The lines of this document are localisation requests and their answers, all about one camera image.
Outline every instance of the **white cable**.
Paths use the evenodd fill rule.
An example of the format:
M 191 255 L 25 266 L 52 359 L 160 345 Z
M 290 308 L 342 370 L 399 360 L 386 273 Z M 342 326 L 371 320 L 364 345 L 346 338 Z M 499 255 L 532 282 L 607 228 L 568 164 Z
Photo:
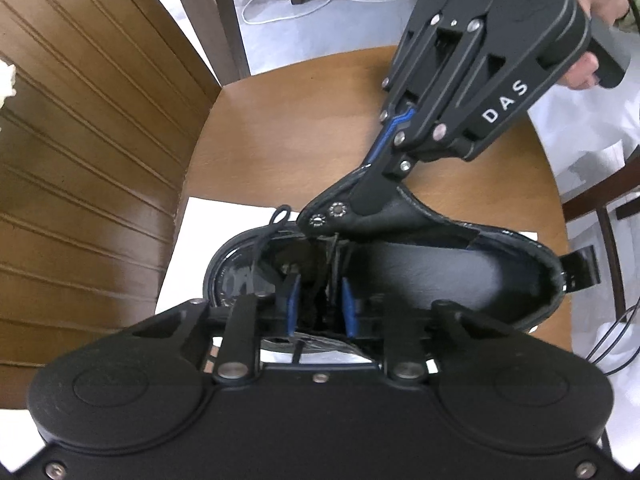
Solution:
M 311 10 L 308 10 L 306 12 L 301 12 L 300 14 L 294 14 L 293 16 L 281 16 L 279 18 L 271 18 L 270 20 L 262 20 L 261 22 L 250 22 L 246 16 L 244 15 L 244 13 L 247 10 L 247 7 L 249 7 L 249 5 L 251 5 L 251 3 L 253 3 L 254 0 L 249 0 L 246 5 L 242 8 L 242 11 L 240 13 L 240 15 L 242 16 L 242 20 L 247 24 L 247 25 L 265 25 L 267 23 L 275 23 L 275 22 L 283 22 L 285 20 L 295 20 L 296 18 L 302 18 L 302 16 L 308 16 L 313 12 L 316 12 L 316 10 L 320 10 L 323 7 L 327 6 L 329 3 L 331 3 L 332 0 L 324 0 L 324 2 L 320 5 L 318 5 L 317 7 L 314 7 Z M 383 4 L 386 2 L 392 2 L 394 0 L 347 0 L 349 2 L 361 2 L 361 3 L 368 3 L 368 4 Z

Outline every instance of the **white lettering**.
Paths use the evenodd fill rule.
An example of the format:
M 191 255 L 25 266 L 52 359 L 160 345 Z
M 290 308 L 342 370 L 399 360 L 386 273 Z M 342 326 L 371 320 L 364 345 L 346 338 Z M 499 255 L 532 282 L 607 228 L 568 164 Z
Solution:
M 513 99 L 509 99 L 508 97 L 503 97 L 500 96 L 500 104 L 502 105 L 502 109 L 506 111 L 507 108 L 509 108 L 509 105 L 514 104 L 514 100 Z
M 518 95 L 524 95 L 527 93 L 527 90 L 529 90 L 529 87 L 527 85 L 525 85 L 520 79 L 518 79 L 514 84 L 513 84 L 513 91 L 517 92 Z
M 493 108 L 489 108 L 484 114 L 482 114 L 487 121 L 490 123 L 495 123 L 498 118 L 498 112 L 496 112 Z

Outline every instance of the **black handle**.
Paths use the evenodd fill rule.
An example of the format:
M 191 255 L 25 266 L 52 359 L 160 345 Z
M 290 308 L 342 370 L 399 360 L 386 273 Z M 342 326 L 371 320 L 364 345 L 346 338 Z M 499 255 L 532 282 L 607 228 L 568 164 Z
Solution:
M 596 76 L 603 88 L 615 88 L 625 76 L 631 54 L 613 37 L 609 26 L 597 16 L 591 18 L 591 42 L 587 48 L 598 58 Z

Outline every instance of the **human hand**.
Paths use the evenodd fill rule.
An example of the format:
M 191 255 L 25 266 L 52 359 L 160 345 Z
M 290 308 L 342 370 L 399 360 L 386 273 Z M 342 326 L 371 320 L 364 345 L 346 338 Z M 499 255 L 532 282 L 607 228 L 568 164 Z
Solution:
M 578 0 L 580 6 L 588 16 L 591 13 L 599 16 L 607 25 L 622 18 L 629 10 L 627 0 Z M 567 71 L 559 84 L 574 90 L 586 90 L 598 84 L 595 75 L 598 69 L 598 58 L 591 52 L 585 52 L 582 57 Z

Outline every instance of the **metal bolt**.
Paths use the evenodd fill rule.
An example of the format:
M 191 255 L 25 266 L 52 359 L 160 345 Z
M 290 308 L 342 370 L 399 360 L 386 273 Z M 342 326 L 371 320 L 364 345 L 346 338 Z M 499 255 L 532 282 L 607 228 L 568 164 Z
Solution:
M 347 214 L 347 206 L 343 202 L 334 202 L 329 208 L 329 215 L 334 218 L 341 218 Z
M 59 462 L 49 462 L 44 472 L 51 480 L 62 480 L 66 476 L 66 468 Z
M 444 136 L 447 135 L 447 125 L 445 123 L 440 123 L 433 129 L 433 140 L 442 140 Z
M 469 22 L 469 24 L 466 26 L 466 31 L 467 32 L 475 32 L 480 27 L 482 27 L 482 22 L 476 18 L 476 19 L 471 20 Z
M 313 215 L 309 220 L 311 227 L 322 227 L 326 223 L 326 217 L 324 215 Z
M 314 382 L 324 384 L 329 380 L 329 374 L 314 374 Z
M 597 472 L 598 468 L 593 462 L 582 462 L 577 468 L 575 468 L 575 475 L 580 480 L 593 478 Z
M 249 368 L 244 363 L 229 362 L 218 368 L 218 375 L 223 379 L 242 379 L 248 373 Z
M 396 136 L 394 137 L 394 146 L 400 146 L 400 144 L 402 144 L 405 139 L 406 135 L 404 134 L 404 132 L 396 133 Z
M 417 379 L 424 374 L 424 368 L 418 363 L 398 363 L 394 375 L 400 379 Z

